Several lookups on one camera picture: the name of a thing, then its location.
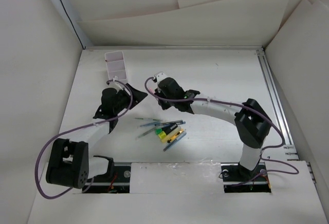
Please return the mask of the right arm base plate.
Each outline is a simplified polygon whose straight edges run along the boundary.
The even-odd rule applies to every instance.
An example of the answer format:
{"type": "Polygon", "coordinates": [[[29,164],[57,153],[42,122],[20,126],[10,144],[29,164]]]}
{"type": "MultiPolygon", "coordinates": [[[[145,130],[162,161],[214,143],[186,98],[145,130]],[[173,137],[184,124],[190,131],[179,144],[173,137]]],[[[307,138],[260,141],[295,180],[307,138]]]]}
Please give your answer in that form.
{"type": "Polygon", "coordinates": [[[223,180],[225,193],[271,193],[268,177],[259,175],[262,170],[266,170],[262,162],[253,171],[242,169],[238,163],[222,163],[218,177],[223,180]]]}

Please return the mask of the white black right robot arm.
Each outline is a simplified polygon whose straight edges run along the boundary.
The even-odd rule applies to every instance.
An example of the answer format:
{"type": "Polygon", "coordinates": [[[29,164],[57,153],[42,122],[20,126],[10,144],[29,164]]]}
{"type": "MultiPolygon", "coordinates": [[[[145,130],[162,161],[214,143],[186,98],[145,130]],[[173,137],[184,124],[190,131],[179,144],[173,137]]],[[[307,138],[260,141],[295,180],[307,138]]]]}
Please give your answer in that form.
{"type": "Polygon", "coordinates": [[[267,138],[271,119],[254,99],[237,106],[209,98],[197,90],[184,90],[172,77],[160,72],[155,75],[157,87],[155,95],[163,110],[174,107],[182,113],[201,115],[228,123],[236,129],[243,144],[242,154],[237,164],[237,181],[249,180],[255,176],[260,162],[260,153],[267,138]]]}

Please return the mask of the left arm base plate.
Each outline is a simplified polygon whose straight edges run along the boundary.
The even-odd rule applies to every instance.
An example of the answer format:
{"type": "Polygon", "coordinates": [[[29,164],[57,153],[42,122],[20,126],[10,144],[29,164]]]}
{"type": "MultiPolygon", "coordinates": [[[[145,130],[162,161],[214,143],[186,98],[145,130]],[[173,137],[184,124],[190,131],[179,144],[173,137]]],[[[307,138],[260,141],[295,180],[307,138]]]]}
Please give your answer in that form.
{"type": "Polygon", "coordinates": [[[130,192],[131,163],[114,163],[109,177],[96,176],[93,183],[89,179],[82,188],[82,193],[90,194],[127,194],[130,192]]]}

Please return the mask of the green clear gel pen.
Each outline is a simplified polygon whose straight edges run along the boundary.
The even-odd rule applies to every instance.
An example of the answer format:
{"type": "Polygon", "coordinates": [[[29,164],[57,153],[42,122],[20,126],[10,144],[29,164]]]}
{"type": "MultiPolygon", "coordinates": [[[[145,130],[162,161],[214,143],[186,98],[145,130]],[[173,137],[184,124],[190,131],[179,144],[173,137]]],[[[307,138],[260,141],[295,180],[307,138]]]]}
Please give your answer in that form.
{"type": "Polygon", "coordinates": [[[136,120],[146,120],[146,121],[162,121],[162,119],[154,119],[154,118],[142,118],[142,117],[135,117],[136,120]]]}

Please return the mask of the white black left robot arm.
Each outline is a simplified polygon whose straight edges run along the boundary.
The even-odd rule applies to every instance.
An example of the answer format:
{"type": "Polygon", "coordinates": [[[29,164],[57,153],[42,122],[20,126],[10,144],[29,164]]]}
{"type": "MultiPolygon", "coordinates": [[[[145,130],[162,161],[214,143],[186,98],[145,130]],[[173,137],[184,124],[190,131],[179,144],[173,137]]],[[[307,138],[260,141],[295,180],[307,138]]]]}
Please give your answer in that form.
{"type": "Polygon", "coordinates": [[[53,142],[46,172],[47,183],[81,189],[89,179],[111,180],[115,175],[113,158],[92,156],[89,150],[114,130],[122,111],[132,109],[146,97],[147,93],[130,84],[121,87],[112,83],[104,89],[92,126],[61,135],[53,142]]]}

